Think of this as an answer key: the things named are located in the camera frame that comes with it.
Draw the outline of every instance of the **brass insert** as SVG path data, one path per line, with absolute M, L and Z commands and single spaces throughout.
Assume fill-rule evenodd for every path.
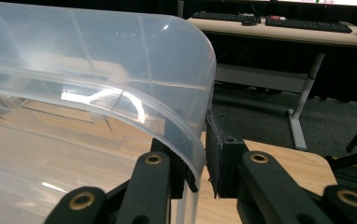
M 336 194 L 342 202 L 357 207 L 357 192 L 349 189 L 341 189 Z
M 69 206 L 72 210 L 82 210 L 90 206 L 94 199 L 94 195 L 91 192 L 82 191 L 71 199 Z
M 161 161 L 162 161 L 162 157 L 160 157 L 158 155 L 149 155 L 146 158 L 146 163 L 148 163 L 150 165 L 158 164 Z
M 269 161 L 269 159 L 265 155 L 259 154 L 259 153 L 252 154 L 250 156 L 250 158 L 251 158 L 252 161 L 255 161 L 255 162 L 258 162 L 258 163 L 267 163 Z

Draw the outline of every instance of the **keyboard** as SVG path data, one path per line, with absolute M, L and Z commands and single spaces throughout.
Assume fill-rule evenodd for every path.
M 303 30 L 316 30 L 327 31 L 336 33 L 351 33 L 352 30 L 344 24 L 339 22 L 325 22 L 325 21 L 299 21 L 299 20 L 271 20 L 267 18 L 265 20 L 267 26 L 287 27 L 293 29 Z
M 261 23 L 261 18 L 258 16 L 215 12 L 195 12 L 193 13 L 192 18 L 214 21 L 257 21 L 258 23 Z

